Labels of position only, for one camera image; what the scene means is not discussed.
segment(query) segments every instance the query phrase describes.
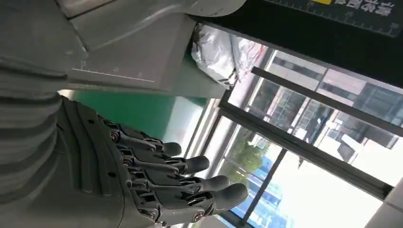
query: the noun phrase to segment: black sign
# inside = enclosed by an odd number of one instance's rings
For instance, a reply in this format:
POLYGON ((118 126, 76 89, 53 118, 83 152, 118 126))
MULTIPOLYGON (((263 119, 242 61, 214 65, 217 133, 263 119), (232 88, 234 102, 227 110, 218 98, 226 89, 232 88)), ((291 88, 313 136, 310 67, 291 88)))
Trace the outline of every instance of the black sign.
POLYGON ((403 14, 399 14, 403 4, 397 0, 266 1, 390 37, 396 37, 403 28, 403 14))

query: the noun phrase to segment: yellow label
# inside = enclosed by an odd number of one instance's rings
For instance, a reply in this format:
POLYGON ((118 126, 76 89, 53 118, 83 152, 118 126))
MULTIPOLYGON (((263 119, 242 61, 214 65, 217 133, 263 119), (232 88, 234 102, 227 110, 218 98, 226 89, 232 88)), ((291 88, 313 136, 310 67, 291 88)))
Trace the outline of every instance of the yellow label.
POLYGON ((312 0, 312 1, 319 2, 322 4, 326 4, 326 5, 330 5, 332 3, 332 0, 312 0))

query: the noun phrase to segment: white plastic bag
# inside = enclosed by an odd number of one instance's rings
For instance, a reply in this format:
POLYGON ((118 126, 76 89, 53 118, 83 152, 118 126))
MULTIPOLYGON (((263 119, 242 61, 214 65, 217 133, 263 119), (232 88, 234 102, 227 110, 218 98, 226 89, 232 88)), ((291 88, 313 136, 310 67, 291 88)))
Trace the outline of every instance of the white plastic bag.
POLYGON ((199 24, 193 37, 192 57, 215 81, 226 87, 231 85, 228 80, 235 73, 235 65, 228 33, 199 24))
POLYGON ((193 34, 197 66, 227 89, 251 72, 262 50, 261 44, 202 24, 193 34))

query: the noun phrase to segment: green wall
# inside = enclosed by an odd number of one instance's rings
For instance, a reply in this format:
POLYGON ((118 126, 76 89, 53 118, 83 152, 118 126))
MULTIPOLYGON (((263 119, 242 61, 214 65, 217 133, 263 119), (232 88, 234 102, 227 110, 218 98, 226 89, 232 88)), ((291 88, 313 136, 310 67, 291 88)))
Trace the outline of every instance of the green wall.
POLYGON ((161 139, 175 103, 173 96, 101 91, 75 91, 72 99, 95 109, 105 118, 161 139))

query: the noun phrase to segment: tree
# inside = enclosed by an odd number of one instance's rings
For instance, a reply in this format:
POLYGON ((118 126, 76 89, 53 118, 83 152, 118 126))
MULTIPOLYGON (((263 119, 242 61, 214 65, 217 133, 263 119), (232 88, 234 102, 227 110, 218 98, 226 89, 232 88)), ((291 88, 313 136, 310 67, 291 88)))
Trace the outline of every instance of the tree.
POLYGON ((244 183, 248 186, 249 174, 247 172, 254 172, 263 163, 262 157, 264 156, 265 150, 248 144, 248 139, 251 134, 252 132, 250 131, 241 134, 241 137, 236 139, 229 153, 229 158, 239 165, 239 168, 245 171, 237 169, 238 167, 229 161, 225 162, 221 168, 220 174, 227 176, 232 183, 244 183))

